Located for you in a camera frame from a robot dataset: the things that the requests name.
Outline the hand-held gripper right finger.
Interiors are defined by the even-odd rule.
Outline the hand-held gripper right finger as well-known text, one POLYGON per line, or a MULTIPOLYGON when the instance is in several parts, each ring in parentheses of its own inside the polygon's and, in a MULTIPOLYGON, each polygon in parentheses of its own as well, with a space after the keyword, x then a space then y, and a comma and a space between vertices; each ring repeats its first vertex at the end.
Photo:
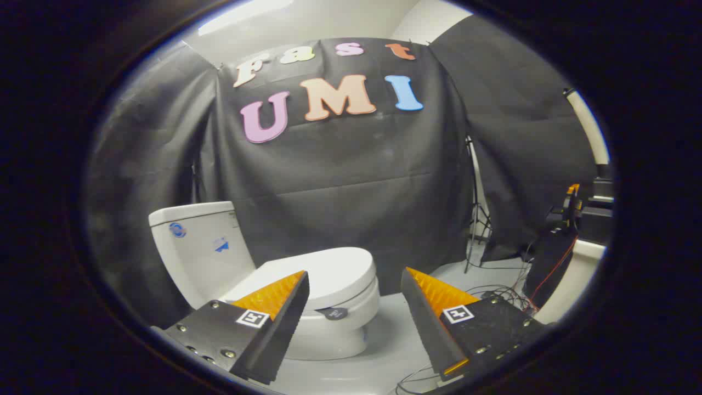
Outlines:
POLYGON ((547 331, 501 296, 474 297, 414 268, 404 269, 400 288, 432 370, 443 381, 487 375, 547 331))

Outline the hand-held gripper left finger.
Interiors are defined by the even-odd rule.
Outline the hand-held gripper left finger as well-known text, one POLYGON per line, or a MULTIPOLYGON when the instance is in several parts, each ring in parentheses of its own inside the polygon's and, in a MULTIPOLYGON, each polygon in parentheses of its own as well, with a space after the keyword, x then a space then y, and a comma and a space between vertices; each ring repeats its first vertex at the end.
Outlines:
POLYGON ((163 331, 194 357, 244 380, 276 379, 309 297, 305 270, 235 302, 210 300, 163 331))

